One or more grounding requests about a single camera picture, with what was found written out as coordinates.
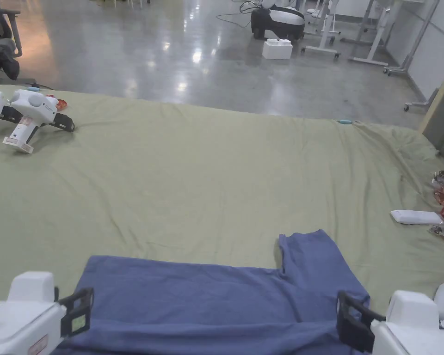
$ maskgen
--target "cable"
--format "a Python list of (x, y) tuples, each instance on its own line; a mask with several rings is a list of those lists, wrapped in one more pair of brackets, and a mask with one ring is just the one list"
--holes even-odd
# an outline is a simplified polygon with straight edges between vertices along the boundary
[[(241, 1), (240, 0), (232, 0), (232, 2), (241, 2)], [(247, 7), (247, 8), (242, 9), (242, 7), (245, 4), (251, 4), (252, 7)], [(238, 13), (217, 15), (216, 18), (221, 20), (221, 21), (225, 21), (225, 22), (236, 24), (237, 26), (239, 26), (241, 28), (246, 28), (251, 23), (251, 19), (250, 19), (250, 21), (248, 21), (248, 23), (245, 26), (242, 26), (241, 24), (239, 24), (237, 22), (230, 21), (230, 20), (225, 20), (225, 19), (220, 18), (220, 17), (221, 16), (235, 16), (235, 15), (241, 15), (241, 14), (250, 14), (253, 10), (258, 9), (258, 8), (261, 8), (261, 6), (259, 4), (256, 4), (253, 1), (243, 1), (242, 4), (239, 7), (239, 12)]]

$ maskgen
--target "white foam block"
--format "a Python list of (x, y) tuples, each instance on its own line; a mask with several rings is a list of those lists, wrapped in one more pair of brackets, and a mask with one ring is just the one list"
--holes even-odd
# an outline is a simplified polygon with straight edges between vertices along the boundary
[(268, 39), (263, 44), (263, 57), (266, 59), (290, 59), (293, 45), (288, 39)]

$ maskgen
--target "bed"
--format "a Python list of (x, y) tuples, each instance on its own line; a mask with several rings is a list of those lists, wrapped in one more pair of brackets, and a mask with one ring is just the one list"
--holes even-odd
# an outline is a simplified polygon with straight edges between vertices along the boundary
[(23, 155), (0, 121), (0, 299), (27, 270), (71, 293), (91, 255), (275, 268), (279, 234), (319, 229), (376, 311), (444, 281), (444, 241), (389, 215), (439, 210), (429, 182), (444, 160), (415, 131), (52, 94), (73, 134), (44, 127)]

